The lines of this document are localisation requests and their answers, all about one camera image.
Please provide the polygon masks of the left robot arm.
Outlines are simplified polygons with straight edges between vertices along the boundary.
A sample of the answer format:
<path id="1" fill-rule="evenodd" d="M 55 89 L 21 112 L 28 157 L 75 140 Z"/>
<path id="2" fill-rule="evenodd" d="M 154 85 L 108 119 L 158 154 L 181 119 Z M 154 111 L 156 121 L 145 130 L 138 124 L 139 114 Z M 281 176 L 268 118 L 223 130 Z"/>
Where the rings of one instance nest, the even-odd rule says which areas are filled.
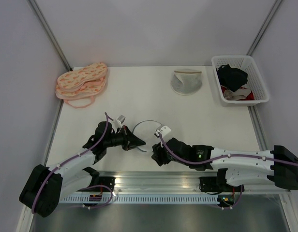
<path id="1" fill-rule="evenodd" d="M 35 166 L 19 201 L 32 213 L 47 217 L 62 199 L 76 191 L 112 192 L 114 182 L 100 180 L 100 173 L 92 165 L 99 162 L 110 147 L 120 146 L 129 151 L 142 145 L 145 141 L 136 137 L 127 126 L 114 131 L 109 122 L 102 121 L 79 153 L 49 167 Z"/>

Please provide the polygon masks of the blue-zipper white mesh laundry bag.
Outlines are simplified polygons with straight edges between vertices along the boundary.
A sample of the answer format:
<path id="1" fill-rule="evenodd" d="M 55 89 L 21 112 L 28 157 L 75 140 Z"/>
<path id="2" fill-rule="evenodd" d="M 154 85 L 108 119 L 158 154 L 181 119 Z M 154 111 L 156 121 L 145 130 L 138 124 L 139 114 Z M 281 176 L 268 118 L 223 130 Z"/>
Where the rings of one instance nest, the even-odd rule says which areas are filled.
<path id="1" fill-rule="evenodd" d="M 162 124 L 155 120 L 145 120 L 137 123 L 132 133 L 143 140 L 146 144 L 138 146 L 137 149 L 149 155 L 153 154 L 152 147 L 159 142 L 159 139 L 156 137 L 156 129 L 159 128 Z"/>

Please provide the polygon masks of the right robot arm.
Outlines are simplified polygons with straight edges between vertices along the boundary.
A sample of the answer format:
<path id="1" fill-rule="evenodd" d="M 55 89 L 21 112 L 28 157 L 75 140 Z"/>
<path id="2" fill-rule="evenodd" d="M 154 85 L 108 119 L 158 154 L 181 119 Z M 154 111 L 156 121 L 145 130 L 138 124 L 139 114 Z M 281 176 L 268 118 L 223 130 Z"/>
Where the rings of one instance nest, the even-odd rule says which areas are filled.
<path id="1" fill-rule="evenodd" d="M 209 145 L 187 145 L 176 138 L 152 147 L 159 166 L 177 162 L 196 171 L 216 172 L 221 191 L 244 185 L 270 185 L 298 190 L 298 158 L 281 145 L 257 152 L 229 151 Z"/>

